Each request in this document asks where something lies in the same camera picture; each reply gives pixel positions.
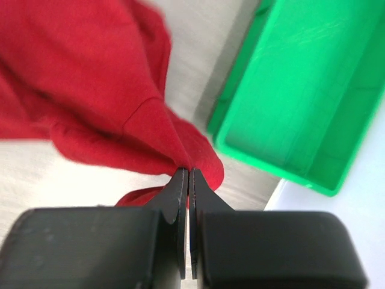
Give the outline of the dark red t shirt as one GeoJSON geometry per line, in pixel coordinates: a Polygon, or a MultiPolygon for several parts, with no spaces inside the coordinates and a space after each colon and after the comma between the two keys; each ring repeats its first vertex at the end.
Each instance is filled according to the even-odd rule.
{"type": "Polygon", "coordinates": [[[199,169],[216,190],[221,160],[165,103],[170,51],[143,1],[2,1],[1,138],[149,175],[199,169]]]}

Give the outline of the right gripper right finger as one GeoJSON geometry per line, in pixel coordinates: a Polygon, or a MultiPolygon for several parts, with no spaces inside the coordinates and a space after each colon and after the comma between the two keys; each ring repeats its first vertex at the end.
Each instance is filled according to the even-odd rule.
{"type": "Polygon", "coordinates": [[[199,288],[366,288],[345,225],[322,211],[234,210],[189,174],[192,277],[199,288]]]}

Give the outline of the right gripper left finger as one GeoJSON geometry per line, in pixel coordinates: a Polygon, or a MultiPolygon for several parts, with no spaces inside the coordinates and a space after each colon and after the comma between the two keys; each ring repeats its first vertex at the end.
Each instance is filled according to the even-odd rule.
{"type": "Polygon", "coordinates": [[[141,207],[34,208],[1,246],[2,288],[179,288],[188,171],[141,207]]]}

